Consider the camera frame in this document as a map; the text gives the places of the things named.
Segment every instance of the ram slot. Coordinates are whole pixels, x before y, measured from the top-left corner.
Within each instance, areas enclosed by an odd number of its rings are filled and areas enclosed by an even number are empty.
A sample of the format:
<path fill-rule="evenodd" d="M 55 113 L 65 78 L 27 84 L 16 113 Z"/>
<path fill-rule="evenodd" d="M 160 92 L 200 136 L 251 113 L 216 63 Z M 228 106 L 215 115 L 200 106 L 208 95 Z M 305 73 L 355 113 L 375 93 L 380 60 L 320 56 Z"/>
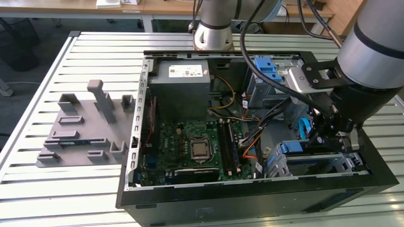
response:
<path fill-rule="evenodd" d="M 231 137 L 231 152 L 232 152 L 232 161 L 235 162 L 235 166 L 236 166 L 236 172 L 241 172 L 240 169 L 240 160 L 239 160 L 239 152 L 237 152 L 237 143 L 236 143 L 236 137 L 235 137 L 235 133 L 233 133 L 233 128 L 232 128 L 232 124 L 228 123 L 227 124 L 227 128 L 228 128 L 228 132 L 229 132 L 229 137 Z"/>
<path fill-rule="evenodd" d="M 232 136 L 229 122 L 219 121 L 217 136 L 219 136 L 219 145 L 220 145 L 220 154 L 221 154 L 224 172 L 229 176 L 232 176 L 237 172 L 237 165 L 236 165 L 236 160 L 233 155 L 233 145 L 232 145 L 235 143 L 235 138 Z"/>

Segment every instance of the desk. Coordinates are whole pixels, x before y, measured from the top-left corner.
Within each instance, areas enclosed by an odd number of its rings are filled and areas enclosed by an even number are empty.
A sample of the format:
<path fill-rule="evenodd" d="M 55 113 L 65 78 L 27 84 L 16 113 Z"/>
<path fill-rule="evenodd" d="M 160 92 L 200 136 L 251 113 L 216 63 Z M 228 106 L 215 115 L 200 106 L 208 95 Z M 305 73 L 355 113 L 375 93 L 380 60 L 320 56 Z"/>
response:
<path fill-rule="evenodd" d="M 145 32 L 153 32 L 153 19 L 192 19 L 192 2 L 183 0 L 141 0 L 137 6 L 123 4 L 109 9 L 96 9 L 95 3 L 96 0 L 1 0 L 0 17 L 141 19 Z M 297 6 L 287 5 L 287 8 L 289 21 L 300 22 Z M 333 17 L 327 6 L 319 13 L 325 21 Z M 316 23 L 312 32 L 321 33 L 323 26 L 311 10 L 304 8 L 303 14 L 308 23 Z M 285 16 L 276 16 L 273 21 L 284 22 Z"/>
<path fill-rule="evenodd" d="M 233 35 L 240 50 L 240 36 Z M 312 51 L 320 61 L 335 59 L 339 49 L 307 35 L 248 35 L 249 50 Z M 91 79 L 104 81 L 111 98 L 133 95 L 145 50 L 192 50 L 191 34 L 83 32 L 68 40 L 51 66 L 12 136 L 0 153 L 1 227 L 140 227 L 115 208 L 120 165 L 37 168 L 36 156 L 52 128 L 61 93 L 93 99 Z M 403 226 L 404 220 L 404 115 L 392 100 L 371 117 L 364 129 L 400 185 L 364 196 L 325 213 L 219 222 L 212 226 Z"/>

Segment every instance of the power supply label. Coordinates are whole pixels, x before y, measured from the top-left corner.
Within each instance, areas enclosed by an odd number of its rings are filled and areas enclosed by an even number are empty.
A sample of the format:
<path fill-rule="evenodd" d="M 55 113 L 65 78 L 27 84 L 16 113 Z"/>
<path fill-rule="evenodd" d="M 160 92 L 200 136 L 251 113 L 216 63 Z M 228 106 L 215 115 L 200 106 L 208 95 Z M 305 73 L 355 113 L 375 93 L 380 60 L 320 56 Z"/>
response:
<path fill-rule="evenodd" d="M 172 65 L 168 77 L 203 77 L 201 65 Z"/>

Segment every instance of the slotted table surface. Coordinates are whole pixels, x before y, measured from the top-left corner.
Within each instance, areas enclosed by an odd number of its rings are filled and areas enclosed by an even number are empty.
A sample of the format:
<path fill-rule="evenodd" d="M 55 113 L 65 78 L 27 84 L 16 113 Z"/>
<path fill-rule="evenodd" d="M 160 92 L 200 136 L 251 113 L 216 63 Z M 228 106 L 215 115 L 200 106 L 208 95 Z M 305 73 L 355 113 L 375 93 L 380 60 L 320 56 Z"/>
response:
<path fill-rule="evenodd" d="M 239 35 L 233 36 L 239 48 Z M 320 61 L 339 49 L 305 35 L 248 35 L 249 50 L 312 51 Z M 104 81 L 112 98 L 136 98 L 143 51 L 192 50 L 189 34 L 93 33 L 68 37 L 32 102 L 0 153 L 0 226 L 135 227 L 124 210 L 115 208 L 120 165 L 37 168 L 41 150 L 60 107 L 63 93 L 93 99 L 91 79 Z M 404 183 L 404 115 L 395 98 L 365 122 L 365 131 L 383 158 Z M 404 184 L 364 196 L 325 213 L 233 220 L 209 226 L 368 226 L 404 225 Z"/>

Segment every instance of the floor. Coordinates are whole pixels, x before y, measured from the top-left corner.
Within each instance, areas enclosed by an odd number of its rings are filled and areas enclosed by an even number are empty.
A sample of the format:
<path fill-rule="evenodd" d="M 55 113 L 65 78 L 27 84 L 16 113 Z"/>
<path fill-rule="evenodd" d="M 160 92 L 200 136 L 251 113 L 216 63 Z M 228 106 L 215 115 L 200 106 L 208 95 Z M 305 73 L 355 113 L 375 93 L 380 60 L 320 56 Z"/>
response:
<path fill-rule="evenodd" d="M 41 40 L 41 44 L 35 47 L 40 64 L 28 72 L 15 72 L 0 60 L 0 77 L 5 83 L 21 81 L 40 83 L 43 81 L 71 31 L 143 32 L 143 29 L 137 28 L 137 20 L 113 20 L 113 23 L 108 23 L 104 19 L 63 19 L 61 27 L 55 27 L 51 19 L 31 21 Z M 37 84 L 9 84 L 13 95 L 0 96 L 0 133 L 12 133 L 37 86 Z M 7 139 L 7 137 L 0 137 L 0 149 Z"/>

